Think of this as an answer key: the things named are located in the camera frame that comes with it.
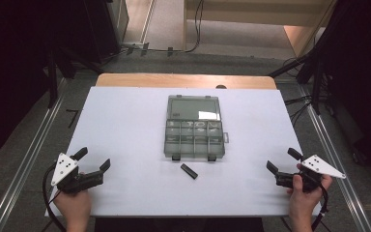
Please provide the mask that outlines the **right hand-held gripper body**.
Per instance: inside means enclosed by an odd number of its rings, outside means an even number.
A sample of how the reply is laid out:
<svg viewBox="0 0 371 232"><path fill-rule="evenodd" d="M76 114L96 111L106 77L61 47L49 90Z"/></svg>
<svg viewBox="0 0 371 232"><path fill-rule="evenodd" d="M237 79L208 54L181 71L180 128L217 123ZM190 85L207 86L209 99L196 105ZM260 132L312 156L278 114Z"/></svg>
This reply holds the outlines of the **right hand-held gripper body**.
<svg viewBox="0 0 371 232"><path fill-rule="evenodd" d="M317 155L313 155L307 159L299 158L300 171L298 175L302 178L302 190L304 192L311 192L318 188L322 182L323 175L329 175L330 177L346 179L347 176L331 166L329 163L319 158ZM275 169L275 180L278 186L285 188L293 187L293 174L280 172Z"/></svg>

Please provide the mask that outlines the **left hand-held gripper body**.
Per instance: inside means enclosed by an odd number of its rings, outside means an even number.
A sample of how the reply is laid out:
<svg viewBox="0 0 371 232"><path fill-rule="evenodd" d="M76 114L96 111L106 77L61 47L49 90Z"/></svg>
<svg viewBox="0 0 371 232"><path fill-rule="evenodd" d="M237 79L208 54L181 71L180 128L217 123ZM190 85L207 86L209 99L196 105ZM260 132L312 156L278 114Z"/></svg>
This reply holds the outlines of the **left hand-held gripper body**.
<svg viewBox="0 0 371 232"><path fill-rule="evenodd" d="M78 162L61 153L55 162L51 185L64 193L78 193L103 184L104 172L98 169L91 173L80 173Z"/></svg>

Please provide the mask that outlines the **small black bar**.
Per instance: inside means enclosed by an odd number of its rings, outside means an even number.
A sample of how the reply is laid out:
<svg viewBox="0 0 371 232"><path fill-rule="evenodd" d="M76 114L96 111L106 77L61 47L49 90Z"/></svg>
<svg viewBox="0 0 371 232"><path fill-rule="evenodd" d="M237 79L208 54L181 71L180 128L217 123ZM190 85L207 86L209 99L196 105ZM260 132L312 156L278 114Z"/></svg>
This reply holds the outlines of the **small black bar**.
<svg viewBox="0 0 371 232"><path fill-rule="evenodd" d="M189 175L192 179L196 179L198 177L198 174L193 171L190 167L188 167L185 163L182 163L181 165L181 168L183 169L183 171Z"/></svg>

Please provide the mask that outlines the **clear grey compartment box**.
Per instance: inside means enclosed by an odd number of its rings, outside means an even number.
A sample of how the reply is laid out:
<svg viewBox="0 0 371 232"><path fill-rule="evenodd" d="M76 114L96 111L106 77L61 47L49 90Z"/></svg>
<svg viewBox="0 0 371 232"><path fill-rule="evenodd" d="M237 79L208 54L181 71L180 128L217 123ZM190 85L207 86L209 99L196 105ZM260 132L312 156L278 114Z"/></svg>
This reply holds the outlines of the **clear grey compartment box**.
<svg viewBox="0 0 371 232"><path fill-rule="evenodd" d="M171 160L223 158L225 135L218 97L168 97L164 155Z"/></svg>

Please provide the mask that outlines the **person's right hand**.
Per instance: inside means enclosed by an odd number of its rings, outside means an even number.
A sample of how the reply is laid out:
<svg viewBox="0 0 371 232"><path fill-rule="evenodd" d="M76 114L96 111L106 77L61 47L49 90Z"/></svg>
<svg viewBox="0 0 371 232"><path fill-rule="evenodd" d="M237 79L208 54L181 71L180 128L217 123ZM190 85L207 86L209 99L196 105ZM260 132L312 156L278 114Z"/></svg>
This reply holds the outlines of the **person's right hand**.
<svg viewBox="0 0 371 232"><path fill-rule="evenodd" d="M316 205L323 196L320 188L312 192L302 190L302 177L295 174L293 176L293 187L287 189L290 194L289 218L293 232L313 232L312 213Z"/></svg>

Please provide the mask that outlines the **person's left hand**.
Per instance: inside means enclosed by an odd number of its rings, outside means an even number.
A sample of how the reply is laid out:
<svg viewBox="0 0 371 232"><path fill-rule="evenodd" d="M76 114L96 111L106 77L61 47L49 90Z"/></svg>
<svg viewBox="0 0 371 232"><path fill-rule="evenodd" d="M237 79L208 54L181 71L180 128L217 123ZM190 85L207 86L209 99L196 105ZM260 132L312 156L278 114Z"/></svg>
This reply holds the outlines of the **person's left hand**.
<svg viewBox="0 0 371 232"><path fill-rule="evenodd" d="M54 204L66 220L67 232L86 232L92 208L88 190L77 194L58 192Z"/></svg>

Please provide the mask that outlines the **white board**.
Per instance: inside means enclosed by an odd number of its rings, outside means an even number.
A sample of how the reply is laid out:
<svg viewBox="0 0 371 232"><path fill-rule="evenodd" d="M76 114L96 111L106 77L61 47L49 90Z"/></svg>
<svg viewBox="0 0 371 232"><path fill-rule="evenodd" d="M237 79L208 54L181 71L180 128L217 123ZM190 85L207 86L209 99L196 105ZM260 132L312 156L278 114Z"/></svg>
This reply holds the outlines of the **white board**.
<svg viewBox="0 0 371 232"><path fill-rule="evenodd" d="M197 178L163 154L171 95L216 96L229 135L225 156L186 161ZM69 154L87 148L83 172L111 162L91 188L94 217L285 216L289 196L266 167L293 173L298 148L277 90L94 87L77 122Z"/></svg>

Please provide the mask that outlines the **black stand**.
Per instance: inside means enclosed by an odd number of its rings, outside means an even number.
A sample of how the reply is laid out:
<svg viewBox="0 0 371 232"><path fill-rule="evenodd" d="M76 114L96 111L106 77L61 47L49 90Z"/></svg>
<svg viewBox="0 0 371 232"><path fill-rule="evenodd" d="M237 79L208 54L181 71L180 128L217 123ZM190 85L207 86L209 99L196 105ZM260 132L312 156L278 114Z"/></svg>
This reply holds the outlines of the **black stand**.
<svg viewBox="0 0 371 232"><path fill-rule="evenodd" d="M301 66L296 80L298 84L305 84L310 78L313 78L311 105L317 115L320 114L320 89L324 74L324 63L320 55L321 51L313 48L300 58L296 58L281 68L269 73L270 77L275 78L297 66Z"/></svg>
<svg viewBox="0 0 371 232"><path fill-rule="evenodd" d="M49 91L48 108L52 108L55 102L59 99L56 71L59 70L65 76L65 78L74 78L76 68L72 65L72 60L77 61L84 67L97 74L104 73L103 69L83 58L69 47L47 42L45 44L45 48L47 57L47 83Z"/></svg>

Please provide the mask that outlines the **wooden table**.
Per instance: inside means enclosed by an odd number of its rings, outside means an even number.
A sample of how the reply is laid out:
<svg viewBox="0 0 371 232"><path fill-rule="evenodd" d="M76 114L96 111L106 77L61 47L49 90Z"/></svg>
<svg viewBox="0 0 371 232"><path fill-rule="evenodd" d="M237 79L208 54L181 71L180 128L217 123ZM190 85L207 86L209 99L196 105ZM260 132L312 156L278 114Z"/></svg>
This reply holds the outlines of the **wooden table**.
<svg viewBox="0 0 371 232"><path fill-rule="evenodd" d="M275 90L270 76L184 73L103 73L97 87L217 88Z"/></svg>

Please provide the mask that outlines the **dark cabinet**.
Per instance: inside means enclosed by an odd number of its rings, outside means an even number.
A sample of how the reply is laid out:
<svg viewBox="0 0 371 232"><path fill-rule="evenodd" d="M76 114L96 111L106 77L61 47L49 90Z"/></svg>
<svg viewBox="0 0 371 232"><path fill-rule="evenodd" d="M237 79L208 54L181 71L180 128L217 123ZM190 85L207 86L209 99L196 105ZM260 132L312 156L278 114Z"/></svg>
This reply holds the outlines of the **dark cabinet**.
<svg viewBox="0 0 371 232"><path fill-rule="evenodd" d="M129 22L126 0L86 0L99 61L116 55Z"/></svg>

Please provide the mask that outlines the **wooden cabinet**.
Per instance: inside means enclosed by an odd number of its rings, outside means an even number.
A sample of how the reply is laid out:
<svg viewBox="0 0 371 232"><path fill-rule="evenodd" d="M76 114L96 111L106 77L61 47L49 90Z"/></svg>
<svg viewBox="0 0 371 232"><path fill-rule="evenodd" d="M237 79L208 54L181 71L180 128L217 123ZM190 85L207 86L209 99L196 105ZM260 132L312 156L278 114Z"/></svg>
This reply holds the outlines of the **wooden cabinet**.
<svg viewBox="0 0 371 232"><path fill-rule="evenodd" d="M338 0L204 0L208 21L283 25L297 57L321 27L327 27Z"/></svg>

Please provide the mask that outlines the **aluminium floor rail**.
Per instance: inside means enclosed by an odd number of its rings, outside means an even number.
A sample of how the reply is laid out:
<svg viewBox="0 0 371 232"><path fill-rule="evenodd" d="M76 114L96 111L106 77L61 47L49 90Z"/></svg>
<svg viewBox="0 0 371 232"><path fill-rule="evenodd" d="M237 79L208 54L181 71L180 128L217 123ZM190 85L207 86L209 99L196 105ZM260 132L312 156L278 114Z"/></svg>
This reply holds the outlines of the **aluminium floor rail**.
<svg viewBox="0 0 371 232"><path fill-rule="evenodd" d="M319 139L324 148L325 154L328 158L329 163L337 168L344 174L347 173L341 159L336 152L336 149L332 143L332 140L328 134L324 121L320 115L316 113L312 106L309 106L308 114L311 118L313 126L319 136ZM371 232L371 223L368 219L367 214L357 196L357 193L352 185L351 179L346 177L345 179L339 179L337 181L338 186L344 196L347 207L351 213L351 216L355 222L358 232Z"/></svg>
<svg viewBox="0 0 371 232"><path fill-rule="evenodd" d="M26 180L32 170L32 167L38 157L41 147L47 137L47 134L57 116L59 108L63 102L69 81L62 78L58 83L58 99L53 106L46 110L45 115L39 125L34 138L29 145L29 148L18 167L11 184L7 188L2 200L0 201L0 232L3 231L4 226L14 208L14 205L20 196L20 193L26 183Z"/></svg>

